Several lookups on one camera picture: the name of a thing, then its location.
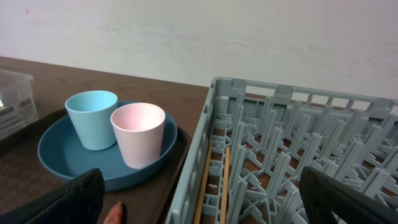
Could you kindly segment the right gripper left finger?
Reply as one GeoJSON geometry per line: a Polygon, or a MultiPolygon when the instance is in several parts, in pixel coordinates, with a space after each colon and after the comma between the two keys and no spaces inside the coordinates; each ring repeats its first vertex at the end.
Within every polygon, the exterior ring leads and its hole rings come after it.
{"type": "Polygon", "coordinates": [[[21,208],[1,215],[1,223],[96,223],[103,208],[104,179],[91,169],[21,208]]]}

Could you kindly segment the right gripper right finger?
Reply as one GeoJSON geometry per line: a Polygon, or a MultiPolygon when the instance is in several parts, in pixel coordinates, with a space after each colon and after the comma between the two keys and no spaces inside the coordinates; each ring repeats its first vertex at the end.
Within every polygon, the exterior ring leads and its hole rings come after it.
{"type": "Polygon", "coordinates": [[[306,166],[299,192],[310,224],[397,224],[397,212],[330,176],[306,166]]]}

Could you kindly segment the light blue cup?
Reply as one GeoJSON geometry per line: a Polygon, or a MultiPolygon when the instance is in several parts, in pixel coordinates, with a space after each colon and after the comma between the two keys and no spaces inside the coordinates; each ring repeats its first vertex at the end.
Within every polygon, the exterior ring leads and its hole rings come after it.
{"type": "Polygon", "coordinates": [[[110,91],[91,90],[69,97],[65,108],[82,145],[101,151],[116,142],[111,115],[118,108],[118,96],[110,91]]]}

